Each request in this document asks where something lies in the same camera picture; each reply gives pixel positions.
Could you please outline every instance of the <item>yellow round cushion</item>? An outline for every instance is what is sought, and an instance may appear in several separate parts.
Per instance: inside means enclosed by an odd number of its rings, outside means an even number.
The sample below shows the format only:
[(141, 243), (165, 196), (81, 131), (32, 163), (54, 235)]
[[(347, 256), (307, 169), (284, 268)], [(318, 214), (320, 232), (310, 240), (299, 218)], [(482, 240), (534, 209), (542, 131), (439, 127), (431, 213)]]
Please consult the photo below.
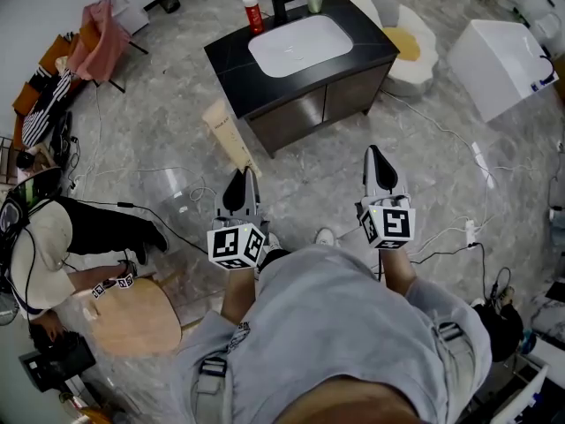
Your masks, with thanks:
[(420, 47), (416, 38), (398, 26), (385, 26), (383, 33), (389, 38), (396, 48), (400, 50), (398, 58), (406, 61), (416, 61), (420, 57)]

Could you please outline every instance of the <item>gray t-shirt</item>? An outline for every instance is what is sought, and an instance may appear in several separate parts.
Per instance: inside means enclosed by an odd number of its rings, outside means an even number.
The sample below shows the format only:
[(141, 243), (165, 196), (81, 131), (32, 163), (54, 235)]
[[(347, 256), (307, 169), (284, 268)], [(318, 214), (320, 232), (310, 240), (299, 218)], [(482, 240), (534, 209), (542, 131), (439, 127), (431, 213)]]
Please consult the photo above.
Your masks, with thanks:
[(422, 279), (403, 297), (344, 251), (309, 246), (261, 272), (257, 300), (239, 327), (207, 314), (179, 351), (173, 393), (192, 422), (194, 372), (228, 346), (234, 424), (274, 422), (337, 375), (393, 386), (421, 420), (443, 424), (446, 372), (433, 338), (441, 322), (457, 323), (471, 342), (472, 394), (486, 378), (491, 354), (488, 334), (468, 305)]

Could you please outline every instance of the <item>black countertop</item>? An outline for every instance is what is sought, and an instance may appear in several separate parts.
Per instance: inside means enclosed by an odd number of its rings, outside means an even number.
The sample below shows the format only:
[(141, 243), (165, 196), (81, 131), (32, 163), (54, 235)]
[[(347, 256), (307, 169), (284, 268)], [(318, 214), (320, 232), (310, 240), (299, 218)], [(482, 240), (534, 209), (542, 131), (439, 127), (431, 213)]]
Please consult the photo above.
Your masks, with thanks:
[[(287, 13), (292, 21), (311, 15), (307, 6)], [(350, 0), (324, 0), (320, 14), (329, 16), (350, 36), (353, 49), (287, 77), (269, 77), (260, 69), (247, 47), (253, 38), (248, 26), (204, 48), (237, 117), (260, 114), (262, 109), (287, 102), (316, 85), (328, 83), (332, 77), (337, 80), (371, 66), (391, 63), (398, 55), (389, 38)], [(265, 32), (273, 29), (273, 17), (264, 19), (263, 24)]]

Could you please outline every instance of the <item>chair leg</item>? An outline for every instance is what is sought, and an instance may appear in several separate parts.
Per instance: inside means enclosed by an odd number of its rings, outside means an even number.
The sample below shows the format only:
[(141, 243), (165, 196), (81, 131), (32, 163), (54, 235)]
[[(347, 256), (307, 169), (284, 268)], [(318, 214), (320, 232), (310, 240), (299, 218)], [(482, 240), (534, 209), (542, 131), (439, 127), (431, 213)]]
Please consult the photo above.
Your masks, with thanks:
[(149, 52), (147, 52), (145, 49), (141, 48), (141, 47), (140, 47), (139, 45), (137, 45), (135, 42), (131, 42), (131, 41), (130, 41), (130, 44), (131, 44), (133, 47), (135, 47), (137, 50), (143, 52), (143, 53), (146, 54), (146, 55), (149, 55)]
[(125, 90), (120, 87), (114, 80), (110, 79), (108, 80), (108, 82), (110, 82), (112, 84), (112, 86), (116, 87), (117, 89), (119, 89), (123, 94), (125, 94)]

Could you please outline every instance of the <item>pink blanket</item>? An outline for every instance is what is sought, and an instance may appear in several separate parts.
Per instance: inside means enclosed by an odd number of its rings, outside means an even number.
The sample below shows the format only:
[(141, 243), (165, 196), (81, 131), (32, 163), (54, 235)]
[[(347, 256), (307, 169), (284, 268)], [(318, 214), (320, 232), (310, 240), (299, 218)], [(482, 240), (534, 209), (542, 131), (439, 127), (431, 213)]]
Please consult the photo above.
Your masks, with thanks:
[(86, 6), (82, 11), (82, 26), (94, 21), (100, 32), (100, 42), (90, 52), (79, 41), (69, 57), (67, 67), (83, 80), (106, 81), (112, 76), (117, 60), (132, 38), (113, 18), (110, 0)]

